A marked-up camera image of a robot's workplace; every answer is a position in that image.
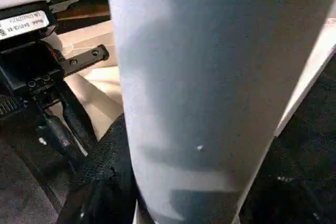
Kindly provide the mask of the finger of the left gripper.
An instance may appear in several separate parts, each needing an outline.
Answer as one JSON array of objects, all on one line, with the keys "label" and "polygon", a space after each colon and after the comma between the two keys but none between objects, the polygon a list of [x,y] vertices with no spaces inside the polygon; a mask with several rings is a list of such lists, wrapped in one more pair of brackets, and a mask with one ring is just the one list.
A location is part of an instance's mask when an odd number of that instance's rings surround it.
[{"label": "finger of the left gripper", "polygon": [[80,145],[92,152],[98,144],[91,119],[66,82],[61,83],[63,117]]},{"label": "finger of the left gripper", "polygon": [[79,141],[62,120],[53,114],[42,113],[37,126],[38,139],[50,145],[69,164],[76,174],[87,155],[86,146]]}]

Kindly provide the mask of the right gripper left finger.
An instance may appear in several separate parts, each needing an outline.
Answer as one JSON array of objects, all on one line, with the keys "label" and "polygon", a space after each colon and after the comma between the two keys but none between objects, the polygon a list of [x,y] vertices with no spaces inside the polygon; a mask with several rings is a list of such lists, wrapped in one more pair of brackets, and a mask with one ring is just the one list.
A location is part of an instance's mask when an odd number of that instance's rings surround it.
[{"label": "right gripper left finger", "polygon": [[135,182],[124,114],[118,116],[70,181],[57,223],[132,223]]}]

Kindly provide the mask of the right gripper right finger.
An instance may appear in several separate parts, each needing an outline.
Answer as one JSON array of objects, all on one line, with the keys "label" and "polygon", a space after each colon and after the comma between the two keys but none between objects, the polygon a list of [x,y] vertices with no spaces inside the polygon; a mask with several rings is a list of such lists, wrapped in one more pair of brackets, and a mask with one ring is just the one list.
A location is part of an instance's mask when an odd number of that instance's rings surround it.
[{"label": "right gripper right finger", "polygon": [[241,223],[335,223],[335,133],[275,137],[240,211]]}]

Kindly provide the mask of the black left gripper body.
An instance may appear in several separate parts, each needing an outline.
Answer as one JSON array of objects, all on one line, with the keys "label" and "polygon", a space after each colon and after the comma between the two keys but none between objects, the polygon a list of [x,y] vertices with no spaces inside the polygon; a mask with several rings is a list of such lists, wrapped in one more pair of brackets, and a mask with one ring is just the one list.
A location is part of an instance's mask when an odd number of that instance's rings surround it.
[{"label": "black left gripper body", "polygon": [[38,113],[59,103],[64,78],[106,61],[104,45],[66,59],[45,42],[57,21],[45,1],[1,9],[1,120],[36,106]]}]

